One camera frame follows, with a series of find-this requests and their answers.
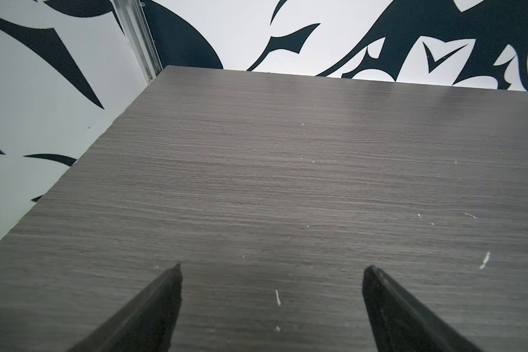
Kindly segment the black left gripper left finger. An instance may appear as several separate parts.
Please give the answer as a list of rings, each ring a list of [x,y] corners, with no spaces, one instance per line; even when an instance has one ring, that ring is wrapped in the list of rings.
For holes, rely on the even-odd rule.
[[[168,351],[182,303],[180,264],[164,271],[70,351]]]

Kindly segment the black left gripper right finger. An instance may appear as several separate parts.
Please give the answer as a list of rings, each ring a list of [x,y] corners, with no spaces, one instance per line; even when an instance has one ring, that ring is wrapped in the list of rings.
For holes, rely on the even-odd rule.
[[[362,295],[379,351],[481,350],[374,265],[364,271]]]

